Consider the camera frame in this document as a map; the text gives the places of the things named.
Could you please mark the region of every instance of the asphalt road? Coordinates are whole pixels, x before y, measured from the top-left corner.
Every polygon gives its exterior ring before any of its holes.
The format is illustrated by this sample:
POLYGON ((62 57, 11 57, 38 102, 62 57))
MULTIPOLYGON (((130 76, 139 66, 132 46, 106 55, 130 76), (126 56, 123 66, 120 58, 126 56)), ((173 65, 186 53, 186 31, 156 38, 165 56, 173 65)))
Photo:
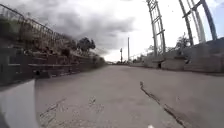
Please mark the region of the asphalt road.
POLYGON ((202 74, 108 66, 38 80, 36 109, 43 128, 221 128, 223 83, 202 74))
POLYGON ((181 128, 128 76, 130 67, 36 82, 36 109, 44 128, 181 128))

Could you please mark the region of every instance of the metal scaffolding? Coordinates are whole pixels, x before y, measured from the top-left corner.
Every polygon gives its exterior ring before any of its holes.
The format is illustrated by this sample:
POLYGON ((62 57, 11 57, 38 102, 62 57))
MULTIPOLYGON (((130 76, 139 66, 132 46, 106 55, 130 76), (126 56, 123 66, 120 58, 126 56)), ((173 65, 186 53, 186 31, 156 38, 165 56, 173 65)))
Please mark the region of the metal scaffolding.
POLYGON ((161 46, 163 53, 166 52, 166 42, 165 42, 165 36, 163 28, 163 22, 162 22, 162 16, 160 13, 159 5, 157 0, 146 0, 149 7, 149 13, 151 17, 151 23, 152 23, 152 32, 153 32, 153 39, 154 39, 154 55, 158 55, 158 36, 160 36, 161 40, 161 46))

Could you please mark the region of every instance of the cloud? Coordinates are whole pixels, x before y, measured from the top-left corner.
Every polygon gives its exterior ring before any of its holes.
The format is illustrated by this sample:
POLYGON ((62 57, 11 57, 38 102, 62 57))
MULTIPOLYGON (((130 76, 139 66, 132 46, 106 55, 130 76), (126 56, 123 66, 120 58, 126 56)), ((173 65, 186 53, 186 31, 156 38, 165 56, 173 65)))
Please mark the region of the cloud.
POLYGON ((92 38, 99 48, 108 51, 119 48, 123 45, 122 35, 133 31, 135 19, 117 18, 114 13, 116 6, 113 5, 100 11, 97 1, 94 5, 90 0, 0 0, 25 15, 29 12, 32 18, 59 33, 76 39, 92 38))

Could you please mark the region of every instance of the road crack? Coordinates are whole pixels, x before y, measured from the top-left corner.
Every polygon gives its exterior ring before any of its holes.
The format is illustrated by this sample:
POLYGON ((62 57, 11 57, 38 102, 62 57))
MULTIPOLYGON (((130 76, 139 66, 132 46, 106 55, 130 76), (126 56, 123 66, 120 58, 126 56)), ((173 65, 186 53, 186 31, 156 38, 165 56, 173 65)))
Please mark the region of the road crack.
POLYGON ((187 128, 187 126, 185 125, 185 122, 183 120, 180 119, 179 116, 177 116, 174 112, 174 110, 169 107, 168 105, 166 104, 163 104, 161 102, 161 100, 155 96, 154 94, 150 93, 150 92, 147 92, 144 88, 144 83, 141 81, 140 82, 140 86, 141 86, 141 90, 151 99, 153 99, 154 101, 156 101, 162 108, 163 110, 169 114, 179 125, 181 125, 183 128, 187 128))

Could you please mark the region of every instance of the sky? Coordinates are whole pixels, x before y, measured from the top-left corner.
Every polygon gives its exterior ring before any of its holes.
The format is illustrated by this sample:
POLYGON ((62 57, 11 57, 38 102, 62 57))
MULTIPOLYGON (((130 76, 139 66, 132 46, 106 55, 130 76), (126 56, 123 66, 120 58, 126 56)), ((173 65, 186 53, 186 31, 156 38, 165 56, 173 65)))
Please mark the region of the sky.
MULTIPOLYGON (((215 21, 219 37, 224 36, 224 0, 206 0, 215 21)), ((165 28, 166 45, 174 47, 178 37, 187 33, 178 0, 158 0, 165 28)), ((0 3, 22 12, 25 16, 47 24, 49 28, 81 39, 95 40, 94 51, 108 61, 120 59, 123 48, 127 59, 130 37, 131 56, 146 53, 153 45, 151 20, 145 0, 0 0, 0 3)), ((199 7, 206 40, 211 39, 203 8, 199 7)), ((190 16, 194 42, 198 43, 196 29, 190 16)))

